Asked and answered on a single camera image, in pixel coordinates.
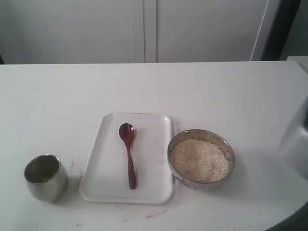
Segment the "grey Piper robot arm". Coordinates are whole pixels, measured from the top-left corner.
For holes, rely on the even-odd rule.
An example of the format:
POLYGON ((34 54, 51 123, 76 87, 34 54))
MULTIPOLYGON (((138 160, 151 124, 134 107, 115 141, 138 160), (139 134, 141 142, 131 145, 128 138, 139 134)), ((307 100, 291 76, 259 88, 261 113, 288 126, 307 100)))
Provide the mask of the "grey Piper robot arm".
MULTIPOLYGON (((308 180, 308 100, 305 99, 293 116, 282 136, 279 152, 288 166, 303 179, 308 180)), ((306 231, 308 229, 308 204, 270 227, 269 231, 306 231)))

